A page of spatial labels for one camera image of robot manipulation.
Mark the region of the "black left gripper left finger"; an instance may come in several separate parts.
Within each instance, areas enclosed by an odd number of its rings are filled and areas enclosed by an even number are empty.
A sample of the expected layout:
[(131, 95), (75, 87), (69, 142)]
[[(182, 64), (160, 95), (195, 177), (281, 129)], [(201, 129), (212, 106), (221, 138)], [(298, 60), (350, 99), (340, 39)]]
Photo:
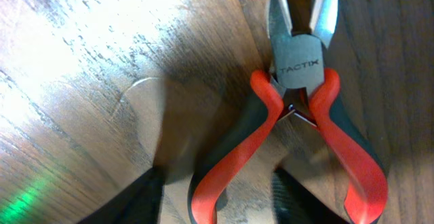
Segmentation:
[(163, 168), (152, 167), (79, 224), (156, 224), (164, 183)]

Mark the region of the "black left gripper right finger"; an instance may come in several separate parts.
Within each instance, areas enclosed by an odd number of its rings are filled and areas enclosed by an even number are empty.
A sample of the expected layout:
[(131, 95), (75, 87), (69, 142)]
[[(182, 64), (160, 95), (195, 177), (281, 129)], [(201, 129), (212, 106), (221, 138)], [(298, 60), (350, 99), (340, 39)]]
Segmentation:
[(347, 224), (283, 168), (272, 176), (273, 213), (278, 224)]

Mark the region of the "red handled pliers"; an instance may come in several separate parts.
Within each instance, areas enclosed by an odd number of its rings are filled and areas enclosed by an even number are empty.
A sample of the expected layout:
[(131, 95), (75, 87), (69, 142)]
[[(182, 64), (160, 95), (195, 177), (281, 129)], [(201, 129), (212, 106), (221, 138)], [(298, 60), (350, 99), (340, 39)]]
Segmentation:
[(355, 127), (340, 99), (340, 77), (324, 65), (333, 38), (338, 0), (315, 0), (309, 26), (294, 26), (294, 5), (270, 0), (269, 71), (250, 77), (251, 93), (234, 126), (193, 174), (188, 192), (192, 223), (217, 221), (216, 204), (275, 124), (295, 115), (316, 128), (349, 177), (344, 210), (352, 223), (376, 223), (387, 204), (386, 174), (370, 142)]

